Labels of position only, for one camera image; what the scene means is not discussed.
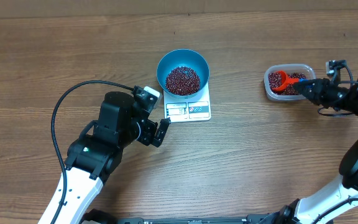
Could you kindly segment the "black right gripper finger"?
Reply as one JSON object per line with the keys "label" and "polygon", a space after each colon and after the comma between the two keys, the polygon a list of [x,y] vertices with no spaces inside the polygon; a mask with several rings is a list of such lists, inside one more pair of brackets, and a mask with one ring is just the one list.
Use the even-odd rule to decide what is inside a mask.
{"label": "black right gripper finger", "polygon": [[317,78],[299,81],[293,84],[293,88],[298,93],[321,93],[324,90],[324,80]]}
{"label": "black right gripper finger", "polygon": [[307,100],[309,100],[314,105],[321,104],[321,92],[314,90],[298,90],[298,93],[303,95]]}

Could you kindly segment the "red scoop blue handle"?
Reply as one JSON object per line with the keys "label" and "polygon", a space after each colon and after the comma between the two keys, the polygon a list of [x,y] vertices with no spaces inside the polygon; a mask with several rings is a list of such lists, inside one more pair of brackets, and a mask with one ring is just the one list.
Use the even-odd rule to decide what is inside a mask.
{"label": "red scoop blue handle", "polygon": [[280,84],[280,86],[272,89],[273,91],[276,91],[276,92],[284,91],[288,85],[294,85],[296,83],[306,80],[305,78],[290,78],[288,76],[288,74],[286,72],[284,72],[283,70],[277,71],[277,73],[281,77],[281,84]]}

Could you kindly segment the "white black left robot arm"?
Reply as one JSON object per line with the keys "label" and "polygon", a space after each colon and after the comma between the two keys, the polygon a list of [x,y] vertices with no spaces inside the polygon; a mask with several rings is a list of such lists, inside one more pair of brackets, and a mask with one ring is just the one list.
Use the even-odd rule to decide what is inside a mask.
{"label": "white black left robot arm", "polygon": [[155,123],[148,119],[161,99],[150,88],[136,88],[127,94],[112,91],[105,95],[99,118],[91,121],[68,148],[65,174],[40,223],[116,223],[110,214],[88,210],[111,173],[121,163],[125,147],[133,141],[159,147],[170,119]]}

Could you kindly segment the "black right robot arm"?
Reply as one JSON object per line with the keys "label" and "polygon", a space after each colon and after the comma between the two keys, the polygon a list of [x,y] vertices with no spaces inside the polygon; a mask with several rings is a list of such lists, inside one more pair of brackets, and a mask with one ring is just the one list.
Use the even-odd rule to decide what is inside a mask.
{"label": "black right robot arm", "polygon": [[[294,88],[315,105],[345,110],[358,117],[358,79],[346,82],[330,70],[331,80],[300,81]],[[358,206],[358,140],[346,152],[339,174],[329,184],[307,198],[297,199],[279,212],[265,217],[266,223],[331,223],[346,211]]]}

